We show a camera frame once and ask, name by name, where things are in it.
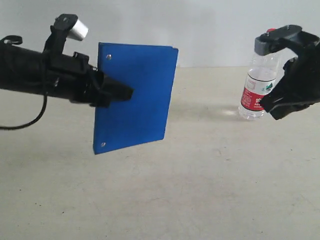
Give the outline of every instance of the bottle cap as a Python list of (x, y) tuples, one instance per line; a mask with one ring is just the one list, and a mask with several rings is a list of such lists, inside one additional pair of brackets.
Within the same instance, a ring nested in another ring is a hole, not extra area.
[(272, 32), (272, 31), (274, 31), (274, 30), (276, 30), (276, 28), (270, 28), (270, 29), (268, 29), (266, 32), (267, 32), (267, 33), (270, 33), (270, 32)]

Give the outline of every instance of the clear bottle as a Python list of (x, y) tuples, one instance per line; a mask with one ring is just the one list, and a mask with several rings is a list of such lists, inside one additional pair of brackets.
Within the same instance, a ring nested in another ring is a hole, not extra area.
[(278, 52), (260, 56), (254, 53), (251, 67), (245, 79), (239, 114), (247, 120), (261, 118), (265, 111), (259, 102), (272, 91), (278, 73), (280, 55)]

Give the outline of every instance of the bottle label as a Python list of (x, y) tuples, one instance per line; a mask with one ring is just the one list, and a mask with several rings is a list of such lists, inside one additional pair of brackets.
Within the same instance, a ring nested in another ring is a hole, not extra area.
[(244, 90), (241, 98), (241, 105), (251, 111), (263, 111), (260, 100), (271, 92), (275, 86), (276, 79), (260, 81), (252, 78), (249, 74), (246, 77)]

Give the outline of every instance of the white wall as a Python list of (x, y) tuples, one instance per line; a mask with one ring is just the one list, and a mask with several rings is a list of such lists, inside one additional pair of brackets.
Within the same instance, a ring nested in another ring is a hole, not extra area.
[(89, 54), (91, 63), (98, 42), (115, 42), (173, 45), (181, 67), (247, 66), (268, 28), (297, 24), (320, 35), (319, 0), (0, 0), (0, 36), (21, 35), (24, 47), (41, 51), (62, 13), (89, 27), (65, 52)]

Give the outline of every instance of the table surface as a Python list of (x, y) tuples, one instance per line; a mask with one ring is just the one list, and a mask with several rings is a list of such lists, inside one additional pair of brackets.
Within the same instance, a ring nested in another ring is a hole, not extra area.
[[(319, 239), (320, 105), (241, 120), (246, 71), (177, 69), (162, 141), (94, 155), (94, 109), (53, 98), (0, 132), (0, 239)], [(0, 100), (1, 124), (42, 104)]]

